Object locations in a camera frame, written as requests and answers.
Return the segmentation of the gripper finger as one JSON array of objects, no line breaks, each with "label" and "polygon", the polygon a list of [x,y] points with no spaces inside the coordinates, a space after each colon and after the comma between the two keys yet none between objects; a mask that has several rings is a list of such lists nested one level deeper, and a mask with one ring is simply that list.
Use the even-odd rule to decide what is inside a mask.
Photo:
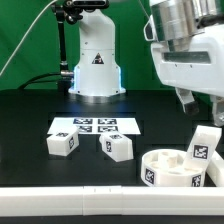
[{"label": "gripper finger", "polygon": [[184,113],[189,116],[196,115],[199,112],[199,107],[192,92],[182,88],[175,88],[175,91],[182,104]]},{"label": "gripper finger", "polygon": [[218,127],[224,126],[224,97],[211,96],[212,115],[214,124]]}]

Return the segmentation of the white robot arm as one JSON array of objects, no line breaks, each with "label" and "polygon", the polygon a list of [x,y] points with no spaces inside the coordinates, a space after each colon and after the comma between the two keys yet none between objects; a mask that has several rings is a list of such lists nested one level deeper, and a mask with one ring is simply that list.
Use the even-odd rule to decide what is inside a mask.
[{"label": "white robot arm", "polygon": [[[87,98],[123,91],[115,63],[115,26],[101,9],[106,0],[71,0],[82,10],[80,61],[71,92]],[[210,96],[214,124],[224,126],[224,12],[220,0],[149,0],[144,36],[156,73],[175,88],[187,114],[198,112],[195,92]]]}]

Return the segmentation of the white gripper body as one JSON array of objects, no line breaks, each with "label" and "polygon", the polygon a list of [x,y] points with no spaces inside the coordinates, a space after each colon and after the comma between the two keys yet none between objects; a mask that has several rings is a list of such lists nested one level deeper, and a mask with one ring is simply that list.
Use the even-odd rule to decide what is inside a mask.
[{"label": "white gripper body", "polygon": [[196,35],[185,52],[153,43],[156,73],[164,85],[224,97],[224,34]]}]

